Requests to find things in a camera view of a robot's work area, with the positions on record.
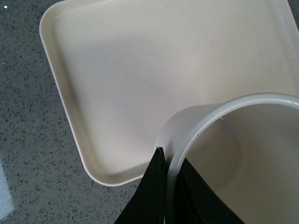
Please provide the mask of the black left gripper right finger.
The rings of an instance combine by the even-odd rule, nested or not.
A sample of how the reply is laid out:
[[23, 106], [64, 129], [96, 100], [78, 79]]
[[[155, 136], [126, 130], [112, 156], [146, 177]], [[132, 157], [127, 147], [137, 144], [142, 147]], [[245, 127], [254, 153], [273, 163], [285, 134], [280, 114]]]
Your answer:
[[178, 174], [179, 224], [243, 224], [185, 159]]

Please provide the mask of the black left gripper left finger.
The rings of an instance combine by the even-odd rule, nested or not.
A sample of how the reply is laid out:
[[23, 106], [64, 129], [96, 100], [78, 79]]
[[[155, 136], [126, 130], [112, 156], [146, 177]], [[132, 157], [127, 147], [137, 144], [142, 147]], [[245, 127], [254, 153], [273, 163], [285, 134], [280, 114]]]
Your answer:
[[166, 189], [164, 150], [157, 147], [133, 197], [116, 224], [163, 224]]

